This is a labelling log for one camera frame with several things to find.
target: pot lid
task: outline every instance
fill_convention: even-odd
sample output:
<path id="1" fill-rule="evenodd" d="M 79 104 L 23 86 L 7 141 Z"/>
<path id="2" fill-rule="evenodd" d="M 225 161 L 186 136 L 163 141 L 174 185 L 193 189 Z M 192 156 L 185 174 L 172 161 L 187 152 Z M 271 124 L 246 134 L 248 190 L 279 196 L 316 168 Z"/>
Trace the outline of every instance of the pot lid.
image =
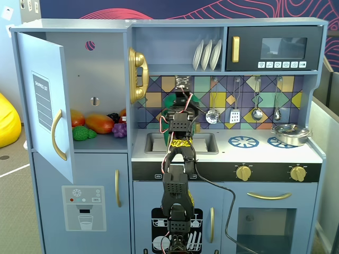
<path id="1" fill-rule="evenodd" d="M 305 137 L 308 136 L 309 130 L 295 124 L 283 124 L 275 127 L 278 134 L 289 137 Z"/>

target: navy blue wall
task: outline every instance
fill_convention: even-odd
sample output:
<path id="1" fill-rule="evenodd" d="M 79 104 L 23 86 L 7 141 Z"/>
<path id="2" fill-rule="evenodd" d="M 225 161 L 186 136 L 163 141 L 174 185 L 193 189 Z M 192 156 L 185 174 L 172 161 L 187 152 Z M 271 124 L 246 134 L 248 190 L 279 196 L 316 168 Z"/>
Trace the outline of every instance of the navy blue wall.
<path id="1" fill-rule="evenodd" d="M 339 30 L 339 0 L 41 0 L 43 18 L 236 19 L 318 17 Z M 326 56 L 339 71 L 339 40 L 329 38 Z"/>

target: oven window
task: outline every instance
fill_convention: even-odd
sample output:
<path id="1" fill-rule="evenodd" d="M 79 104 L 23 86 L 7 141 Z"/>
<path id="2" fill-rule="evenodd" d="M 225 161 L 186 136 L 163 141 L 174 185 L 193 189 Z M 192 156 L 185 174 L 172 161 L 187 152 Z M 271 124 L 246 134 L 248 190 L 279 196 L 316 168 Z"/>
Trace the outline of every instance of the oven window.
<path id="1" fill-rule="evenodd" d="M 260 254 L 290 254 L 294 208 L 239 208 L 237 240 Z M 248 254 L 237 246 L 236 254 Z"/>
<path id="2" fill-rule="evenodd" d="M 307 38 L 263 38 L 261 59 L 303 59 Z"/>

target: yellow label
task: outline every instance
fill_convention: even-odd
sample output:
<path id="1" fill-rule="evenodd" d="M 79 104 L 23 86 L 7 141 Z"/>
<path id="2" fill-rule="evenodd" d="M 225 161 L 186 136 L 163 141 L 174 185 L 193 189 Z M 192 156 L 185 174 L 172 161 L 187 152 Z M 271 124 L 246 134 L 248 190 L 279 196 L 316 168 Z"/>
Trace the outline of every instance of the yellow label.
<path id="1" fill-rule="evenodd" d="M 172 140 L 171 146 L 172 147 L 190 147 L 191 145 L 188 143 L 187 140 L 174 139 Z"/>
<path id="2" fill-rule="evenodd" d="M 193 198 L 193 196 L 192 196 L 190 190 L 189 190 L 189 196 L 190 196 L 190 198 L 191 198 L 192 204 L 194 205 L 194 198 Z"/>

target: microwave buttons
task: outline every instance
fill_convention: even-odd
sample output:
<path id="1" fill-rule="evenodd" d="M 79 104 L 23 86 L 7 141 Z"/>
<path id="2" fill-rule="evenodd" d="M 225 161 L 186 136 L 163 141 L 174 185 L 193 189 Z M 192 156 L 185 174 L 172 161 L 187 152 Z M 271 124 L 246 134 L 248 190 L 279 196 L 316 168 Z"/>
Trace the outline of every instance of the microwave buttons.
<path id="1" fill-rule="evenodd" d="M 265 68 L 265 62 L 258 62 L 258 68 Z"/>
<path id="2" fill-rule="evenodd" d="M 299 62 L 299 68 L 306 68 L 306 62 Z"/>
<path id="3" fill-rule="evenodd" d="M 273 62 L 266 62 L 266 68 L 273 68 Z"/>
<path id="4" fill-rule="evenodd" d="M 290 68 L 290 62 L 283 62 L 282 67 L 283 68 Z"/>
<path id="5" fill-rule="evenodd" d="M 291 68 L 298 68 L 298 62 L 291 62 Z"/>
<path id="6" fill-rule="evenodd" d="M 281 62 L 274 62 L 275 68 L 281 68 Z"/>

